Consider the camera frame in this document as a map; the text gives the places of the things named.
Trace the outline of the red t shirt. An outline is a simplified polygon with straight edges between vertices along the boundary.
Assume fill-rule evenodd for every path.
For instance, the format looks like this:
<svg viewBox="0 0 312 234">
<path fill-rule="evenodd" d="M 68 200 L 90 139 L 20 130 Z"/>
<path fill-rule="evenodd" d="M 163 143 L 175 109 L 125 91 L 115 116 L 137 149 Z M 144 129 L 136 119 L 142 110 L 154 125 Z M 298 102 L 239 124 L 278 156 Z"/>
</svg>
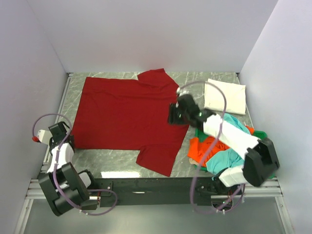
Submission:
<svg viewBox="0 0 312 234">
<path fill-rule="evenodd" d="M 137 79 L 88 77 L 72 129 L 75 147 L 138 150 L 138 165 L 169 176 L 188 130 L 167 121 L 177 88 L 164 69 Z"/>
</svg>

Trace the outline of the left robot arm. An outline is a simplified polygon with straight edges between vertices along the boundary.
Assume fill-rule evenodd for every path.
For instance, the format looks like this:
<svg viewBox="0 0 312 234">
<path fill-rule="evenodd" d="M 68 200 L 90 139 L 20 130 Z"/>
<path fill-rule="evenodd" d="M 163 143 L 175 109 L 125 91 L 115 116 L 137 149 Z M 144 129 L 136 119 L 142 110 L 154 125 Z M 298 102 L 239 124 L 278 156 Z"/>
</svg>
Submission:
<svg viewBox="0 0 312 234">
<path fill-rule="evenodd" d="M 57 163 L 57 182 L 65 196 L 76 205 L 86 205 L 90 196 L 96 193 L 98 187 L 90 171 L 84 170 L 78 173 L 72 165 L 72 158 L 75 152 L 73 135 L 68 136 L 62 144 L 60 151 L 58 151 L 60 143 L 69 131 L 69 126 L 62 121 L 50 126 L 49 131 L 52 134 L 48 141 L 52 162 L 47 173 L 39 178 L 39 185 L 52 212 L 56 216 L 61 216 L 71 210 L 73 206 L 61 195 L 54 182 L 53 171 L 55 163 Z"/>
</svg>

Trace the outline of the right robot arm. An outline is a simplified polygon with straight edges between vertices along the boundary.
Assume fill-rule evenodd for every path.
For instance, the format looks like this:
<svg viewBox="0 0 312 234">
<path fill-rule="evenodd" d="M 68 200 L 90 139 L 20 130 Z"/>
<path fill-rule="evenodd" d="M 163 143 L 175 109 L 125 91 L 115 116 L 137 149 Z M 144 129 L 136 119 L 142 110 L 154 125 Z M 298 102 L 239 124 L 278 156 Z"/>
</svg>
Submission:
<svg viewBox="0 0 312 234">
<path fill-rule="evenodd" d="M 189 157 L 214 175 L 214 190 L 224 195 L 236 184 L 261 186 L 280 167 L 273 142 L 250 133 L 210 109 L 200 109 L 192 95 L 184 94 L 169 105 L 168 123 L 190 125 L 212 140 L 194 138 Z"/>
</svg>

